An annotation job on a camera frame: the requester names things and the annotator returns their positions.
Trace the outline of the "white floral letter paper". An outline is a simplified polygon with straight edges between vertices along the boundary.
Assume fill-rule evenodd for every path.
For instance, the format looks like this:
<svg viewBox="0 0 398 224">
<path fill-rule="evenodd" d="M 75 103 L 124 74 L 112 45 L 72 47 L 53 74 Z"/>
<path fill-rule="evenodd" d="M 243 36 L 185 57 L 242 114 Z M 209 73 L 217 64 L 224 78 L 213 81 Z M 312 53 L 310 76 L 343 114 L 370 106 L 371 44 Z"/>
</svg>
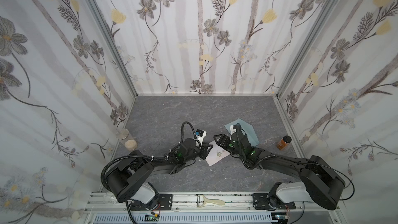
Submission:
<svg viewBox="0 0 398 224">
<path fill-rule="evenodd" d="M 218 146 L 215 141 L 210 142 L 210 145 L 213 145 L 213 147 L 206 157 L 206 162 L 210 167 L 230 155 L 228 151 Z"/>
</svg>

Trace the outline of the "light green envelope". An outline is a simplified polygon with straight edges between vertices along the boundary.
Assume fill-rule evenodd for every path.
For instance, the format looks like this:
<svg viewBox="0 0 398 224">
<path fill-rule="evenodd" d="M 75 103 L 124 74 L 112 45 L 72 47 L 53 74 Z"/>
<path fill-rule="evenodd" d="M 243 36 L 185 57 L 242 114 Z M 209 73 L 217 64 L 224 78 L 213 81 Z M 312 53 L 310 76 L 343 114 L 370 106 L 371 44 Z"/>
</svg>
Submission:
<svg viewBox="0 0 398 224">
<path fill-rule="evenodd" d="M 232 126 L 235 125 L 235 124 L 238 124 L 238 123 L 241 125 L 242 130 L 246 134 L 248 134 L 248 141 L 251 144 L 251 146 L 259 145 L 260 142 L 259 142 L 259 139 L 258 139 L 258 137 L 256 135 L 254 127 L 251 124 L 245 122 L 244 120 L 238 118 L 237 120 L 226 124 L 224 127 L 230 134 L 232 134 Z"/>
</svg>

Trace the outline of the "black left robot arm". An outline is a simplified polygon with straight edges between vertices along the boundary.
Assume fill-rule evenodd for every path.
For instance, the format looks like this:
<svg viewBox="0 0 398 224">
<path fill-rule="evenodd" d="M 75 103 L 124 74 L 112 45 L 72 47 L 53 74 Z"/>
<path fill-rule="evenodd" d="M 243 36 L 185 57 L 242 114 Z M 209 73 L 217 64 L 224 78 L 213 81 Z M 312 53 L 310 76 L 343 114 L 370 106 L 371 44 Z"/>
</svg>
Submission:
<svg viewBox="0 0 398 224">
<path fill-rule="evenodd" d="M 143 155 L 133 151 L 117 158 L 103 168 L 100 179 L 103 187 L 112 192 L 119 203 L 138 200 L 149 203 L 157 192 L 145 182 L 151 175 L 173 175 L 187 168 L 189 161 L 206 159 L 213 145 L 188 138 L 163 157 Z"/>
</svg>

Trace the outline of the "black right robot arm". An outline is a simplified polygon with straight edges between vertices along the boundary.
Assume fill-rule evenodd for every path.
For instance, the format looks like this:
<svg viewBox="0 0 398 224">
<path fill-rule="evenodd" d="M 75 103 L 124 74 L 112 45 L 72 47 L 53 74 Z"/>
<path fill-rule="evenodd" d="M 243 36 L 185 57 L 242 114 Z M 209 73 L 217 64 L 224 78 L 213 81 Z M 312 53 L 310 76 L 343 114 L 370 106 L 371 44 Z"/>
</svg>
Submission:
<svg viewBox="0 0 398 224">
<path fill-rule="evenodd" d="M 275 210 L 291 202 L 313 202 L 324 209 L 336 210 L 346 184 L 322 158 L 292 158 L 252 147 L 246 132 L 239 124 L 235 127 L 237 129 L 231 136 L 219 134 L 214 136 L 214 140 L 238 158 L 246 169 L 276 171 L 300 180 L 297 183 L 275 183 L 266 197 L 266 209 Z"/>
</svg>

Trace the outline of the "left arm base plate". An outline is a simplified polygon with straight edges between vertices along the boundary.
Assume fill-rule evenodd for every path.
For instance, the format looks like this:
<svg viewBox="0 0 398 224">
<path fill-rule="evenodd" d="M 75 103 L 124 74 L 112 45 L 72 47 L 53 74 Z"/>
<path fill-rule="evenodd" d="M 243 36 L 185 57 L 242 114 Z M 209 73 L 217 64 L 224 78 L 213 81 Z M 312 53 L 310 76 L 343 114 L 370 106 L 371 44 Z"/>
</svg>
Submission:
<svg viewBox="0 0 398 224">
<path fill-rule="evenodd" d="M 129 203 L 129 208 L 131 211 L 170 211 L 172 209 L 172 202 L 172 194 L 158 194 L 148 203 L 132 200 L 131 203 Z"/>
</svg>

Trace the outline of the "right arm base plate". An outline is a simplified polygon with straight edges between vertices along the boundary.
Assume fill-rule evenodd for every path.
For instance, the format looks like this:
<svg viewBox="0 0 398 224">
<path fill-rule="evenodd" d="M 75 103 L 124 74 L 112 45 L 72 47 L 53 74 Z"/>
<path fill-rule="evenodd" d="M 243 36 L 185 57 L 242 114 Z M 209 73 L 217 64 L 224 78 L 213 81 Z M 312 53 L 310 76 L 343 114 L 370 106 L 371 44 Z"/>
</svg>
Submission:
<svg viewBox="0 0 398 224">
<path fill-rule="evenodd" d="M 268 194 L 252 194 L 252 205 L 256 210 L 276 211 L 296 209 L 293 202 L 284 203 L 276 196 L 269 196 Z"/>
</svg>

